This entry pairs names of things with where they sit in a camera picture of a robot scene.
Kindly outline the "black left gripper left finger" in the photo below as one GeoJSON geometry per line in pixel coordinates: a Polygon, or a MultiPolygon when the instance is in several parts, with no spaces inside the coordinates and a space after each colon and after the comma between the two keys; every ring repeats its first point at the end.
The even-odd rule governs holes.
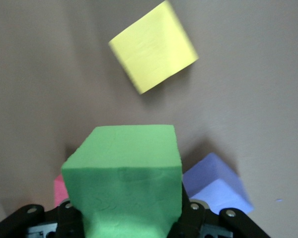
{"type": "Polygon", "coordinates": [[[0,222],[0,238],[85,238],[82,215],[69,201],[50,211],[25,205],[0,222]]]}

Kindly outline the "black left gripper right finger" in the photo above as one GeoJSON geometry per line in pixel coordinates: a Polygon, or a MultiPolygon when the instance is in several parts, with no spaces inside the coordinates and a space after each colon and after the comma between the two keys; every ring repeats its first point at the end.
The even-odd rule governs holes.
{"type": "Polygon", "coordinates": [[[182,188],[182,213],[168,238],[271,238],[244,212],[224,208],[217,215],[200,200],[190,200],[182,188]]]}

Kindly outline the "red foam cube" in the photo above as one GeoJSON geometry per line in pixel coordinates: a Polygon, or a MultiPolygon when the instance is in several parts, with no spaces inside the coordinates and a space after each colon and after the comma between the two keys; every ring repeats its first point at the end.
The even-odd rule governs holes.
{"type": "Polygon", "coordinates": [[[68,192],[62,175],[54,179],[54,206],[59,206],[65,199],[68,199],[68,192]]]}

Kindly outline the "green foam cube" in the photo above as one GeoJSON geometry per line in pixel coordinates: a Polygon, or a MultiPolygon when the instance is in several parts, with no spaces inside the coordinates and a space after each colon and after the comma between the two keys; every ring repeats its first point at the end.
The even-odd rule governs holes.
{"type": "Polygon", "coordinates": [[[172,125],[95,128],[62,165],[85,238],[167,238],[182,212],[182,162],[172,125]]]}

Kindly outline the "purple foam cube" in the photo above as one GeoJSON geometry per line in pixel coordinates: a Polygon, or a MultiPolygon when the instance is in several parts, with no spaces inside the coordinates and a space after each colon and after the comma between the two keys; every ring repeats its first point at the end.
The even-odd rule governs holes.
{"type": "Polygon", "coordinates": [[[236,208],[245,214],[254,210],[239,176],[215,153],[186,171],[183,184],[190,199],[206,202],[217,215],[224,208],[236,208]]]}

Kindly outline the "brown table mat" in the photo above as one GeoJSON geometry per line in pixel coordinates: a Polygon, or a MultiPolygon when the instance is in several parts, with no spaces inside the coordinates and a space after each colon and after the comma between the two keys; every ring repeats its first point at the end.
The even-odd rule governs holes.
{"type": "Polygon", "coordinates": [[[0,221],[53,208],[95,127],[172,124],[185,170],[218,154],[251,219],[298,238],[298,0],[169,1],[199,59],[140,95],[108,43],[162,0],[0,0],[0,221]]]}

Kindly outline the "yellow foam cube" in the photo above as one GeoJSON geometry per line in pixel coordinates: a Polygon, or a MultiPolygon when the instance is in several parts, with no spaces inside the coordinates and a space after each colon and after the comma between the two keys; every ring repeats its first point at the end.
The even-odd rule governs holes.
{"type": "Polygon", "coordinates": [[[139,94],[199,58],[168,0],[115,36],[109,47],[139,94]]]}

